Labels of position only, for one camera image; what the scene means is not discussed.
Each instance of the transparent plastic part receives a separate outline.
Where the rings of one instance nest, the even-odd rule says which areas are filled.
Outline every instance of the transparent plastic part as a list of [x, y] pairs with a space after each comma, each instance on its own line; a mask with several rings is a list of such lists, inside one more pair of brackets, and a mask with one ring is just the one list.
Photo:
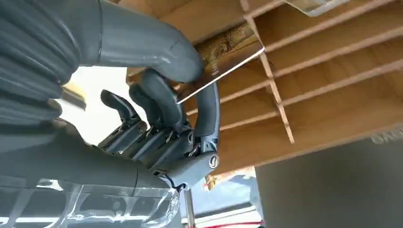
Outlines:
[[160, 228], [179, 210], [174, 189], [80, 185], [0, 176], [0, 228]]
[[316, 17], [350, 0], [285, 0], [310, 17]]

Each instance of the white wall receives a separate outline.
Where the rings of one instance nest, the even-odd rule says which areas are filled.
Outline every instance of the white wall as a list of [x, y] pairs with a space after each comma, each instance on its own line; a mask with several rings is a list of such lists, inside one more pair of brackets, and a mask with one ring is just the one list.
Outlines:
[[80, 67], [71, 80], [86, 93], [86, 111], [59, 100], [63, 108], [61, 118], [74, 124], [85, 141], [98, 144], [121, 123], [117, 111], [101, 102], [101, 91], [107, 89], [128, 100], [145, 120], [144, 110], [129, 97], [125, 78], [126, 68], [123, 67]]

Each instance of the metal pole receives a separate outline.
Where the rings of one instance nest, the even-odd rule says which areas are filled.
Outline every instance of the metal pole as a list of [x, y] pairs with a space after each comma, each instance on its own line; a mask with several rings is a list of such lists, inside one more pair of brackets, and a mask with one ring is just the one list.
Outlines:
[[185, 191], [185, 203], [186, 203], [186, 215], [188, 216], [188, 227], [195, 228], [194, 223], [194, 211], [193, 211], [193, 199], [191, 190]]

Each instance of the gray wall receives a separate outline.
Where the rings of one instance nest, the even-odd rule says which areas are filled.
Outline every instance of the gray wall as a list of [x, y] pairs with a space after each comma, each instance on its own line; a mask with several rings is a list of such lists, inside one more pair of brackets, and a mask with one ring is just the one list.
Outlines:
[[403, 228], [403, 130], [256, 168], [268, 228]]

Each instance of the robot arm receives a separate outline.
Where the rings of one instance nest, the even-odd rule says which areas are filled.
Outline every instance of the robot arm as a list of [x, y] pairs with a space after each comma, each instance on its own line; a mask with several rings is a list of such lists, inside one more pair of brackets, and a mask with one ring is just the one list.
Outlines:
[[[216, 84], [197, 94], [192, 129], [166, 81], [187, 83], [203, 72], [181, 32], [103, 0], [0, 0], [0, 15], [0, 187], [18, 177], [24, 181], [11, 182], [13, 188], [34, 189], [45, 178], [138, 196], [143, 188], [189, 188], [217, 167]], [[146, 110], [151, 130], [107, 92], [104, 103], [123, 121], [99, 146], [86, 144], [73, 125], [58, 119], [61, 107], [53, 99], [61, 97], [61, 86], [79, 66], [94, 65], [149, 67], [130, 95]]]

